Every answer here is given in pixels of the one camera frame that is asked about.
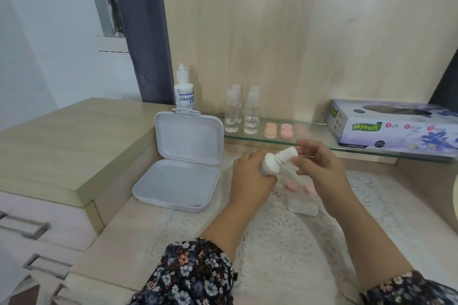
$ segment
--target white lace doily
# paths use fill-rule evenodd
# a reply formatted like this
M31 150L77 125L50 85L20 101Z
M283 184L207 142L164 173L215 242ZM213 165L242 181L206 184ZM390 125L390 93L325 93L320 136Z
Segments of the white lace doily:
M225 157L219 165L221 177L206 210L196 214L164 210L144 246L149 259L145 261L141 253L137 263L147 262L154 268L169 243L193 239L203 231L227 204L234 160ZM320 207L315 217L296 215L286 207L287 199L295 194L284 188L285 181L311 181L297 176L295 170L292 165L283 167L267 203L245 232L234 263L240 280L234 295L257 299L262 304L344 304L346 300L342 302L341 295L358 302L358 284L344 235L321 200L311 196ZM447 274L393 206L375 175L347 175L358 199L414 268L427 278L450 285Z

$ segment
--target bottle label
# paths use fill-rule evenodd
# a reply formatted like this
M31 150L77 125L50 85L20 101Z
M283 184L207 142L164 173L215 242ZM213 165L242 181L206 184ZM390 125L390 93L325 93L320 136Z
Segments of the bottle label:
M194 109L194 89L177 89L175 94L176 107L186 107L188 109Z

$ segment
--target black floral shirt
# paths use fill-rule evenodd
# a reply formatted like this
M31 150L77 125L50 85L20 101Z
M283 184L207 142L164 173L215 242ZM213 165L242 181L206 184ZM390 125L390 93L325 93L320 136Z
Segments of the black floral shirt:
M232 264L215 244L197 238L175 242L165 249L161 262L143 289L128 305L232 304L237 280ZM364 304L458 304L458 292L423 278L418 271L364 292Z

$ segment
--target metal drawer handle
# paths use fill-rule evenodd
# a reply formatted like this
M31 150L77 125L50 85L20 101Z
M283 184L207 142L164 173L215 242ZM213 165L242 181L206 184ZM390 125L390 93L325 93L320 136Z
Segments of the metal drawer handle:
M59 295L59 292L63 289L63 288L67 288L66 285L63 285L63 284L59 284L56 288L56 290L54 291L53 295L51 296L51 300L54 300L54 302L59 302L59 304L62 302L64 302L65 304L75 304L75 305L83 305L81 304L79 301L76 301L76 300L72 300L70 298L67 298L67 297L63 297L61 295Z
M58 264L59 266L63 265L65 267L68 267L68 271L65 274L63 274L63 273L55 272L53 270L49 270L49 269L45 269L45 268L42 268L42 267L37 267L37 266L32 265L34 262L36 262L38 260L38 258L41 258L44 261L48 261L48 262L52 262L54 264ZM51 259L51 258L48 258L48 257L43 257L43 256L40 256L38 253L34 253L33 256L31 256L29 258L29 260L27 262L25 262L25 264L22 267L24 269L27 269L27 270L41 271L43 273L47 273L47 274L53 275L58 279L65 280L65 278L67 277L68 273L70 272L70 268L72 266L73 266L72 264L61 262L61 261L58 261L58 260L55 260L55 259Z
M27 224L31 224L31 225L36 225L38 227L38 229L36 231L34 231L34 232L28 232L28 231L15 229L15 228L11 228L11 227L5 227L5 226L1 225L1 220L4 219L4 218L8 218L8 219L11 219L11 220L14 220L14 221L27 223ZM50 228L51 228L51 225L49 224L49 222L44 222L43 223L43 222L31 221L29 219L23 219L21 217L11 216L11 215L8 215L8 214L4 213L3 211L0 211L0 229L13 231L15 233L20 233L24 238L32 239L32 240L38 240Z

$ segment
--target hand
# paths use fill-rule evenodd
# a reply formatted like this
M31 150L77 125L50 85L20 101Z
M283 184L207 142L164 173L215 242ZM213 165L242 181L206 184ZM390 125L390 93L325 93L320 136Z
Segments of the hand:
M245 153L242 158L236 159L232 167L229 204L243 209L252 216L266 202L272 188L277 183L277 177L263 177L259 172L259 165L267 153L266 149L261 149L253 154Z
M302 139L297 140L299 155L292 163L299 168L297 175L307 175L323 201L329 215L335 219L345 216L348 210L359 207L344 166L336 155L322 142Z

